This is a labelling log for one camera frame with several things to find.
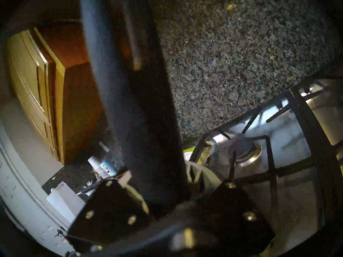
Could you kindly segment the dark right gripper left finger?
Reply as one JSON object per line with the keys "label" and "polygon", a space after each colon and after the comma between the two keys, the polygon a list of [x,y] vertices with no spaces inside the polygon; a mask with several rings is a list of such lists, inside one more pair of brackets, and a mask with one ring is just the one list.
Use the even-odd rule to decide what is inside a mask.
{"label": "dark right gripper left finger", "polygon": [[151,216],[139,192],[120,180],[95,184],[78,216],[67,231],[71,245],[107,245],[147,227]]}

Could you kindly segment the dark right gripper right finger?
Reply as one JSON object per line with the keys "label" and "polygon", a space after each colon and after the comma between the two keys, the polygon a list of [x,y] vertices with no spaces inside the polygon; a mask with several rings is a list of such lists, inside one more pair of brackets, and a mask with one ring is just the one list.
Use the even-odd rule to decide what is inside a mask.
{"label": "dark right gripper right finger", "polygon": [[236,182],[235,162],[228,177],[220,180],[209,168],[186,161],[190,183],[204,189],[194,196],[201,215],[211,232],[216,235],[221,249],[266,249],[275,237],[269,221],[263,216],[248,194]]}

